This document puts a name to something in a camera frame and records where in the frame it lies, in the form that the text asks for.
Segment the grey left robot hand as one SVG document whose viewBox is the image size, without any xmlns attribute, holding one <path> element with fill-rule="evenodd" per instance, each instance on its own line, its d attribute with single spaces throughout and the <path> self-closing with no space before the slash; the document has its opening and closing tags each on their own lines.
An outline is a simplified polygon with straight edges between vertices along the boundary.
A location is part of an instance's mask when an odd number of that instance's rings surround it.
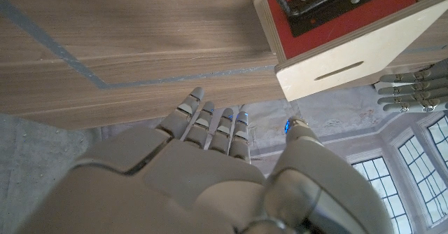
<svg viewBox="0 0 448 234">
<path fill-rule="evenodd" d="M 420 71 L 388 74 L 379 80 L 377 93 L 386 112 L 431 113 L 447 110 L 447 60 Z"/>
</svg>

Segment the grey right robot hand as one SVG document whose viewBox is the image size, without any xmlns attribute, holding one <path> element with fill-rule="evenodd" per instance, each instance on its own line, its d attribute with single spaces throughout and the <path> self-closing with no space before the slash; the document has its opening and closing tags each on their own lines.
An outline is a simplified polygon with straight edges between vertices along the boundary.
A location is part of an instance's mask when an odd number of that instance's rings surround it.
<svg viewBox="0 0 448 234">
<path fill-rule="evenodd" d="M 81 155 L 19 233 L 392 233 L 377 192 L 308 124 L 286 122 L 268 176 L 251 164 L 248 115 L 195 88 L 160 124 Z"/>
</svg>

